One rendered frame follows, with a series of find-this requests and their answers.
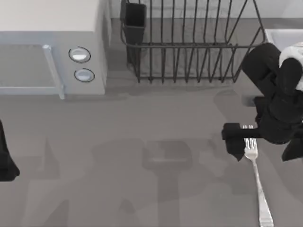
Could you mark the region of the silver fork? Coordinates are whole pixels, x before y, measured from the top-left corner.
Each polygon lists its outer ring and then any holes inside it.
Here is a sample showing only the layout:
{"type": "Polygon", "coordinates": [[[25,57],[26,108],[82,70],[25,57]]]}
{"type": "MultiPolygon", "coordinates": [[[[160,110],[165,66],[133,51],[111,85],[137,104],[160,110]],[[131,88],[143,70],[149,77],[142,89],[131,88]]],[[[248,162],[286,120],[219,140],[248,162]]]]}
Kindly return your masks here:
{"type": "Polygon", "coordinates": [[[244,155],[252,163],[257,192],[258,192],[258,218],[260,227],[274,227],[273,218],[270,212],[269,205],[266,200],[266,196],[260,180],[257,158],[258,158],[258,145],[255,138],[244,138],[246,147],[244,149],[244,155]]]}

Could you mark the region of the white sink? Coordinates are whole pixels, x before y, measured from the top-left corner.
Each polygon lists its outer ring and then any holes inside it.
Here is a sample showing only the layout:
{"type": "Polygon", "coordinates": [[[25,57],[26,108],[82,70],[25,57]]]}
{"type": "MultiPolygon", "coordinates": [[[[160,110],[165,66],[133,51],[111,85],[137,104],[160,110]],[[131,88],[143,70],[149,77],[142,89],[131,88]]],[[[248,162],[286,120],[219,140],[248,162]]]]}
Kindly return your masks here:
{"type": "Polygon", "coordinates": [[[279,50],[303,42],[303,29],[265,29],[265,34],[279,50]]]}

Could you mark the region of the black cutlery holder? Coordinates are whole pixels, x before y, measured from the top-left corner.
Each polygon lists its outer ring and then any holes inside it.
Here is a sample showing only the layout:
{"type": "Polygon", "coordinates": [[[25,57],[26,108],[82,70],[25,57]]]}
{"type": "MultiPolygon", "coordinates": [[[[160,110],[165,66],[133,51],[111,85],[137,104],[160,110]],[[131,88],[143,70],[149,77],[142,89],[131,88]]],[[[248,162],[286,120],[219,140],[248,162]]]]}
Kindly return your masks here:
{"type": "Polygon", "coordinates": [[[125,35],[127,62],[132,65],[137,63],[139,46],[143,42],[146,13],[147,7],[145,4],[121,0],[120,19],[122,31],[125,35]]]}

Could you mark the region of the round silver microwave knob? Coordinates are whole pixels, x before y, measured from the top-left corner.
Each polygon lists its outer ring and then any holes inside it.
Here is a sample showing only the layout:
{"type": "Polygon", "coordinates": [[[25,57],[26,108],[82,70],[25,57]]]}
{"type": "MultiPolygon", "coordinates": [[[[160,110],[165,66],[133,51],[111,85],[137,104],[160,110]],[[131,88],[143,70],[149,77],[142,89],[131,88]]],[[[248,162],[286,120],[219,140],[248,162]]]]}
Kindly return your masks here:
{"type": "Polygon", "coordinates": [[[76,63],[86,63],[91,59],[91,53],[84,47],[76,47],[68,51],[69,58],[76,63]]]}
{"type": "Polygon", "coordinates": [[[79,82],[82,83],[90,83],[95,79],[94,72],[87,68],[76,70],[74,71],[73,75],[79,82]]]}

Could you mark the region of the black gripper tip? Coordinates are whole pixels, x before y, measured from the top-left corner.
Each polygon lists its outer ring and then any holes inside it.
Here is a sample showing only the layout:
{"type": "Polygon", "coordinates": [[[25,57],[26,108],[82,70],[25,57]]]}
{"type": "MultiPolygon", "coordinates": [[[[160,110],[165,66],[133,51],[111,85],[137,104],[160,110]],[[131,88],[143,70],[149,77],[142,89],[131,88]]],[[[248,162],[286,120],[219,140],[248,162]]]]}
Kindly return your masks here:
{"type": "Polygon", "coordinates": [[[3,124],[0,120],[0,182],[14,181],[19,175],[20,170],[9,153],[3,124]]]}

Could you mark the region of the glass microwave door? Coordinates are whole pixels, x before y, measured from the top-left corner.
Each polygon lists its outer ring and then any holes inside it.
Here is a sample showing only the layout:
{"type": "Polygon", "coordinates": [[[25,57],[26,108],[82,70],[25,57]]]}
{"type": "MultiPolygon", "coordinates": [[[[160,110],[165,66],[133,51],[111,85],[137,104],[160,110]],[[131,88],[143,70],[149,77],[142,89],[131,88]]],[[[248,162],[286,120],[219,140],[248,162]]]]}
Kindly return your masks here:
{"type": "Polygon", "coordinates": [[[52,47],[60,75],[57,43],[51,32],[0,31],[0,95],[58,95],[44,44],[52,47]]]}

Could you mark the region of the pale microwave oven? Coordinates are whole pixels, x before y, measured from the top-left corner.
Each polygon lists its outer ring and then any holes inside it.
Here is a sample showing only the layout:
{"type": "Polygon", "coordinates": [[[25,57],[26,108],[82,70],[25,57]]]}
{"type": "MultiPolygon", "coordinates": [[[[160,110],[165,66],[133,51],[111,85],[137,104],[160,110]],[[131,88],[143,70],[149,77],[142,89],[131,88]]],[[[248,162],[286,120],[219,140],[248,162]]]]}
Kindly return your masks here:
{"type": "Polygon", "coordinates": [[[65,97],[105,93],[112,35],[109,0],[0,0],[0,31],[51,32],[65,97]],[[88,62],[69,58],[68,51],[78,46],[90,51],[88,62]],[[83,68],[94,72],[92,82],[82,83],[74,77],[74,71],[83,68]]]}

